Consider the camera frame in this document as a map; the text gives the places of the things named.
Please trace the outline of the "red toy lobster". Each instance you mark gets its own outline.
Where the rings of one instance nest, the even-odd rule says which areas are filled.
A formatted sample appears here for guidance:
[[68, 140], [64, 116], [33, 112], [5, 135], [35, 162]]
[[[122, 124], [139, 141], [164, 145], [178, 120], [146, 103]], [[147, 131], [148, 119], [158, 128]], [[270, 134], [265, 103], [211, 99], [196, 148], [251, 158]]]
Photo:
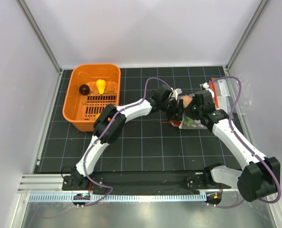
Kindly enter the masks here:
[[179, 127], [181, 125], [180, 121], [160, 121], [161, 124], [171, 124], [172, 126]]

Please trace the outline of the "peach toy fruit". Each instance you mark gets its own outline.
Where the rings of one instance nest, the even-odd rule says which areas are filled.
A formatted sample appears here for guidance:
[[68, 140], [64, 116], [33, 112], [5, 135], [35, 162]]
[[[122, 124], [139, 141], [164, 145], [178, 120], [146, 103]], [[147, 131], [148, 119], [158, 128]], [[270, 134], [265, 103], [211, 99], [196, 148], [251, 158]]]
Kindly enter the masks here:
[[183, 100], [183, 107], [184, 108], [187, 108], [188, 105], [191, 103], [192, 101], [192, 97], [189, 96], [189, 95], [185, 95], [185, 96], [182, 96], [181, 99]]

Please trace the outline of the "clear dotted zip bag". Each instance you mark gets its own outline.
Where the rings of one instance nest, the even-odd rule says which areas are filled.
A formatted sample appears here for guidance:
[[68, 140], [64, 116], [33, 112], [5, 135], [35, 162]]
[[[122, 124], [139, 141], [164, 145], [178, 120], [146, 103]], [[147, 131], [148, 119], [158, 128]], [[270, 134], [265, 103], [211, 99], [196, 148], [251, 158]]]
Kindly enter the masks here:
[[[178, 101], [183, 100], [183, 108], [186, 108], [189, 103], [192, 101], [192, 94], [189, 95], [182, 95], [178, 97]], [[187, 117], [185, 114], [182, 116], [181, 121], [170, 121], [171, 125], [174, 127], [178, 127], [179, 129], [185, 130], [195, 130], [195, 129], [206, 129], [206, 127], [200, 122], [200, 120], [193, 120]]]

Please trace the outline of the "green toy grapes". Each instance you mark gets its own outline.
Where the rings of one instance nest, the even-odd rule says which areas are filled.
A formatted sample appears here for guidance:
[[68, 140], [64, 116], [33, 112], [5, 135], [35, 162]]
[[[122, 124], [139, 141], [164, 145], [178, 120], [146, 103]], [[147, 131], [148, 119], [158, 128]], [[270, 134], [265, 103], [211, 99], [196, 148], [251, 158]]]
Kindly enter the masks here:
[[189, 117], [184, 117], [182, 122], [185, 127], [195, 127], [193, 120]]

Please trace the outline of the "orange plastic basket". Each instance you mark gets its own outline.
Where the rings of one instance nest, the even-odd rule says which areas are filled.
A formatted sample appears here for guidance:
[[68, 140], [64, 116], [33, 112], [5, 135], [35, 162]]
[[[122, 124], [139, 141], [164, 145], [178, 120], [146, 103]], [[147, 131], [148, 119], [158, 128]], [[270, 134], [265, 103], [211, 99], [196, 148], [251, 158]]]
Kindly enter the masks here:
[[[96, 81], [106, 81], [103, 95], [98, 93]], [[79, 87], [86, 84], [91, 92], [81, 95]], [[95, 116], [108, 104], [119, 105], [121, 70], [114, 64], [83, 64], [73, 70], [70, 76], [63, 105], [63, 117], [82, 132], [93, 131]]]

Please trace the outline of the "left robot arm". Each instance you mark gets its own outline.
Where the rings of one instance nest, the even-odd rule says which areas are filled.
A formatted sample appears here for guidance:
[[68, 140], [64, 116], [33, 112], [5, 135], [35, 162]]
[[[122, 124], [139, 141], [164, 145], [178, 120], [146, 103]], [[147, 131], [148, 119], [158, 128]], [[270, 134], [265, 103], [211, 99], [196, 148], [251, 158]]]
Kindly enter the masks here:
[[72, 168], [70, 177], [79, 190], [88, 188], [90, 179], [87, 175], [94, 167], [104, 150], [120, 136], [124, 125], [138, 117], [163, 111], [169, 117], [182, 116], [183, 102], [178, 100], [182, 90], [163, 85], [150, 96], [123, 106], [108, 104], [94, 123], [91, 141], [81, 160]]

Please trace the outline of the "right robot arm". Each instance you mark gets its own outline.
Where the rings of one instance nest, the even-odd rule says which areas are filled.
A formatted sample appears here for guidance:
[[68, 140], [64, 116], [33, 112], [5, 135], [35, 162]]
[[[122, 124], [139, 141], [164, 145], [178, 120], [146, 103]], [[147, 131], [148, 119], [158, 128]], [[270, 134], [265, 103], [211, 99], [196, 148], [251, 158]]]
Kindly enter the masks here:
[[203, 183], [214, 188], [219, 183], [237, 189], [244, 200], [253, 202], [276, 194], [272, 202], [281, 197], [280, 162], [275, 157], [267, 157], [256, 149], [234, 125], [230, 116], [222, 109], [216, 109], [213, 96], [208, 90], [197, 91], [185, 114], [199, 120], [211, 133], [218, 137], [238, 161], [241, 169], [231, 169], [224, 165], [207, 168]]

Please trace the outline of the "spare zip bags orange zippers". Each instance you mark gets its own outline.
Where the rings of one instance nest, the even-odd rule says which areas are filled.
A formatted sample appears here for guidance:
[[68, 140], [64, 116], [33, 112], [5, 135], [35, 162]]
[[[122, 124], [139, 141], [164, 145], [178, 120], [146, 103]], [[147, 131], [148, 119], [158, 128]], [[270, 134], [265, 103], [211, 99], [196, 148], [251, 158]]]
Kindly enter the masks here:
[[215, 94], [213, 101], [215, 103], [216, 109], [224, 110], [228, 116], [230, 116], [233, 99], [230, 95], [227, 81], [225, 79], [217, 80], [217, 78], [211, 78], [208, 84]]

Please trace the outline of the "black grid mat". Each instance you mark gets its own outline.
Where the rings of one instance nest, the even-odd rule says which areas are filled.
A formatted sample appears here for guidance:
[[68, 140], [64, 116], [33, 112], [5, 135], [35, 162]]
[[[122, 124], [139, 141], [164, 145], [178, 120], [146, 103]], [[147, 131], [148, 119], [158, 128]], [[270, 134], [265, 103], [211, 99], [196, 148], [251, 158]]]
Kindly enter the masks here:
[[[63, 117], [71, 73], [62, 73], [34, 173], [68, 171], [80, 161], [90, 143], [90, 132], [77, 130]], [[120, 104], [139, 100], [145, 88], [155, 90], [162, 81], [189, 95], [198, 91], [200, 84], [224, 75], [222, 66], [122, 68]], [[95, 171], [201, 170], [215, 163], [240, 168], [230, 150], [210, 131], [179, 129], [160, 121], [167, 121], [162, 112], [128, 122], [119, 138], [104, 150]]]

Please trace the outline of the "yellow toy pear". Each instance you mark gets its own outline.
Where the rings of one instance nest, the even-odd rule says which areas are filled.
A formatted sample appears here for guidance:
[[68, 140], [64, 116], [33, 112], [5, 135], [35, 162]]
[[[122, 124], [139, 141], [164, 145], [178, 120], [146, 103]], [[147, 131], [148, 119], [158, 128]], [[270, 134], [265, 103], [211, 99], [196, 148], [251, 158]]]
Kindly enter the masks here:
[[106, 89], [106, 81], [103, 79], [98, 79], [95, 83], [98, 93], [103, 95]]

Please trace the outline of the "dark plum toy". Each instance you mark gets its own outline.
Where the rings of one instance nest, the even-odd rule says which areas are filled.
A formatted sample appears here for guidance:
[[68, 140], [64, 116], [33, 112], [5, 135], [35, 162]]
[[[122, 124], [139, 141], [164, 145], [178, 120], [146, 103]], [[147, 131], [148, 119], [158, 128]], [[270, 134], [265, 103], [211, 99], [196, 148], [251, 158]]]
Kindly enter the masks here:
[[91, 92], [91, 89], [88, 85], [86, 84], [82, 84], [80, 87], [79, 87], [79, 93], [81, 95], [88, 95], [89, 93]]

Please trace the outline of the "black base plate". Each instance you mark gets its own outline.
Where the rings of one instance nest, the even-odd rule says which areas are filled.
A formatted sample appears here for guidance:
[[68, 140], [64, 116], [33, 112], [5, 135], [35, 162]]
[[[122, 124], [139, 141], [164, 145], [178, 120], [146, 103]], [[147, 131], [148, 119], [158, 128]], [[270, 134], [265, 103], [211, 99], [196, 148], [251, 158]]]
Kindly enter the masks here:
[[90, 178], [113, 187], [113, 195], [190, 195], [221, 188], [220, 184], [206, 184], [201, 171], [93, 172]]

